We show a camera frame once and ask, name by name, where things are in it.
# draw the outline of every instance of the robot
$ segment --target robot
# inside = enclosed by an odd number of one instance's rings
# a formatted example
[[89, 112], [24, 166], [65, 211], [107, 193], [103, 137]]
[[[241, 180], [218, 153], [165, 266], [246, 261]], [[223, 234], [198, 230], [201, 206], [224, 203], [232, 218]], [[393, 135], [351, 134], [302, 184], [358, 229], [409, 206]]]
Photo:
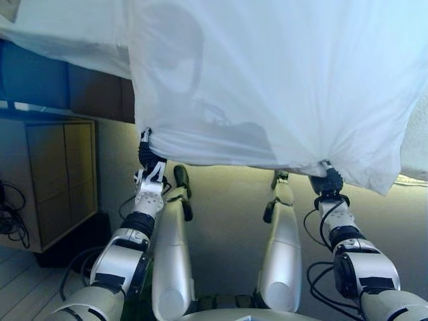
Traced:
[[[150, 151], [150, 133], [147, 128], [140, 142], [139, 159], [144, 170], [135, 177], [134, 211], [98, 256], [90, 285], [71, 295], [46, 320], [120, 320], [124, 301], [138, 296], [144, 285], [150, 243], [154, 243], [152, 309], [158, 320], [315, 320], [294, 313], [300, 301], [301, 248], [294, 198], [283, 171], [276, 172], [274, 200], [267, 204], [263, 216], [272, 228], [254, 295], [258, 308], [193, 311], [197, 300], [184, 227], [184, 222], [193, 217], [189, 178], [184, 167], [176, 167], [177, 188], [165, 200], [162, 198], [167, 160]], [[358, 306], [361, 319], [428, 320], [428, 302], [401, 291], [392, 261], [366, 239], [354, 222], [350, 201], [340, 194], [341, 176], [329, 161], [322, 161], [322, 165], [326, 177], [310, 177], [310, 181], [318, 195], [314, 205], [321, 216], [320, 235], [334, 259], [331, 269], [336, 289]], [[315, 288], [312, 291], [319, 300], [327, 300]]]

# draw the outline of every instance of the wire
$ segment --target wire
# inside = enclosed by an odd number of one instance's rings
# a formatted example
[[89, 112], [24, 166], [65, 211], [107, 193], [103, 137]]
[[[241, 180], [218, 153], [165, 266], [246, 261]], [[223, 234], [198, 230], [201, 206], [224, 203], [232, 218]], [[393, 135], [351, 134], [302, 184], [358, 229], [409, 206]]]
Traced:
[[3, 212], [0, 217], [0, 234], [7, 235], [7, 238], [11, 241], [20, 241], [22, 246], [28, 249], [30, 246], [29, 232], [21, 215], [18, 213], [27, 203], [25, 195], [10, 182], [0, 181], [0, 187], [9, 187], [21, 197], [21, 205], [18, 208], [15, 208], [7, 199], [4, 199], [3, 203], [0, 204], [0, 211]]
[[60, 296], [61, 296], [61, 300], [66, 301], [66, 296], [64, 294], [64, 286], [67, 282], [67, 278], [68, 278], [68, 274], [70, 273], [73, 264], [75, 264], [75, 262], [80, 259], [83, 255], [86, 255], [88, 253], [91, 253], [93, 251], [101, 251], [104, 249], [104, 246], [98, 246], [98, 247], [91, 247], [90, 249], [86, 249], [85, 251], [80, 252], [78, 255], [76, 255], [71, 262], [68, 264], [68, 267], [66, 269], [66, 272], [64, 274], [64, 277], [62, 278], [61, 281], [61, 285], [60, 285]]
[[320, 235], [322, 238], [323, 243], [325, 244], [325, 246], [330, 250], [330, 252], [333, 252], [333, 248], [331, 247], [331, 245], [329, 245], [326, 241], [326, 238], [324, 237], [324, 232], [323, 232], [323, 227], [324, 227], [324, 222], [326, 221], [327, 217], [333, 213], [333, 211], [335, 209], [337, 209], [339, 206], [341, 206], [341, 204], [343, 204], [345, 202], [344, 199], [341, 200], [341, 202], [335, 204], [335, 206], [333, 206], [331, 209], [329, 209], [327, 211], [327, 213], [322, 217], [321, 219], [321, 223], [320, 223]]
[[171, 186], [170, 183], [166, 182], [165, 185], [167, 185], [168, 188], [164, 189], [164, 191], [162, 192], [162, 196], [165, 195], [165, 194], [167, 194], [172, 189], [172, 186]]
[[80, 268], [80, 278], [81, 278], [82, 284], [84, 286], [88, 286], [89, 285], [86, 282], [86, 278], [85, 278], [85, 269], [86, 269], [86, 266], [88, 265], [89, 260], [92, 259], [95, 255], [98, 255], [98, 252], [91, 253], [90, 255], [88, 255], [87, 258], [83, 261], [82, 266]]
[[133, 195], [133, 196], [131, 196], [129, 199], [127, 199], [125, 202], [123, 202], [122, 204], [121, 204], [121, 206], [119, 206], [119, 216], [123, 219], [123, 220], [125, 220], [125, 216], [123, 215], [123, 213], [122, 213], [122, 209], [123, 209], [123, 207], [126, 205], [126, 204], [128, 204], [131, 200], [133, 200], [135, 198], [135, 195]]
[[321, 261], [321, 262], [316, 262], [311, 264], [308, 269], [306, 270], [306, 279], [308, 280], [308, 283], [310, 285], [310, 293], [311, 295], [316, 298], [318, 301], [326, 304], [327, 306], [330, 306], [332, 309], [344, 314], [345, 316], [348, 316], [349, 318], [356, 320], [356, 321], [363, 321], [362, 319], [352, 315], [351, 313], [343, 310], [342, 308], [339, 308], [337, 305], [339, 306], [343, 306], [345, 308], [349, 308], [349, 309], [353, 309], [356, 311], [359, 311], [359, 309], [356, 306], [352, 306], [350, 304], [345, 304], [342, 302], [337, 302], [335, 300], [332, 300], [330, 298], [327, 298], [324, 294], [322, 294], [317, 288], [316, 288], [316, 284], [330, 271], [332, 271], [334, 269], [333, 266], [330, 266], [328, 268], [326, 268], [323, 272], [321, 272], [314, 281], [312, 281], [310, 279], [310, 271], [317, 265], [332, 265], [332, 262], [325, 262], [325, 261]]
[[318, 244], [320, 244], [320, 245], [322, 245], [322, 246], [326, 247], [326, 245], [325, 245], [324, 243], [322, 243], [322, 242], [318, 241], [314, 236], [312, 236], [312, 234], [309, 232], [308, 226], [306, 225], [306, 220], [307, 220], [307, 219], [309, 218], [309, 216], [310, 216], [313, 212], [315, 212], [315, 211], [316, 211], [316, 209], [313, 209], [313, 210], [311, 210], [311, 212], [309, 212], [308, 214], [306, 214], [305, 218], [303, 219], [303, 227], [304, 227], [304, 229], [305, 229], [306, 233], [309, 235], [309, 237], [310, 237], [311, 239], [313, 239], [316, 243], [318, 243]]
[[27, 199], [25, 198], [24, 194], [19, 190], [18, 187], [16, 187], [14, 184], [9, 183], [9, 182], [5, 182], [5, 181], [1, 181], [0, 185], [3, 185], [5, 187], [9, 187], [10, 189], [13, 189], [14, 191], [16, 191], [19, 196], [22, 199], [22, 205], [20, 207], [18, 207], [17, 209], [15, 209], [15, 211], [20, 211], [25, 207], [25, 204], [27, 203]]

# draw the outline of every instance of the wooden floor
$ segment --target wooden floor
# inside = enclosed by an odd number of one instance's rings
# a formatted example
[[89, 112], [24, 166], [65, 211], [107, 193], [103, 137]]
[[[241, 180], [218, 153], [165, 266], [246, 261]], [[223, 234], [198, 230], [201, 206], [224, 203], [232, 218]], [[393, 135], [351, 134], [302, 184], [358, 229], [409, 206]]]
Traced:
[[[64, 272], [39, 267], [30, 252], [0, 247], [0, 320], [43, 320], [62, 302], [59, 288]], [[73, 272], [64, 293], [69, 296], [82, 287]]]

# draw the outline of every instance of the white plastic sheet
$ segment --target white plastic sheet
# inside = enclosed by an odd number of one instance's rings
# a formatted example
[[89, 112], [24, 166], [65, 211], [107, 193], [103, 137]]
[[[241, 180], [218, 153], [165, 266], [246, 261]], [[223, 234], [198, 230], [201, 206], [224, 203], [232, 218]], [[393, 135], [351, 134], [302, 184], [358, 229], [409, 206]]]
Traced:
[[21, 0], [0, 38], [49, 58], [130, 78], [127, 0]]
[[386, 193], [428, 79], [428, 1], [134, 0], [136, 123], [159, 155]]

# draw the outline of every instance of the wooden cabinet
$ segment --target wooden cabinet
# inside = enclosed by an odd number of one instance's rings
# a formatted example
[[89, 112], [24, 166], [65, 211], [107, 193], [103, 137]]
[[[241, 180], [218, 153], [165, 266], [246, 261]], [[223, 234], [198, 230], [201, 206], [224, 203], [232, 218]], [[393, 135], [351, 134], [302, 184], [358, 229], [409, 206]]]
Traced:
[[[27, 199], [20, 215], [30, 251], [43, 252], [97, 212], [94, 133], [91, 120], [0, 112], [0, 179]], [[5, 235], [0, 245], [22, 248]]]

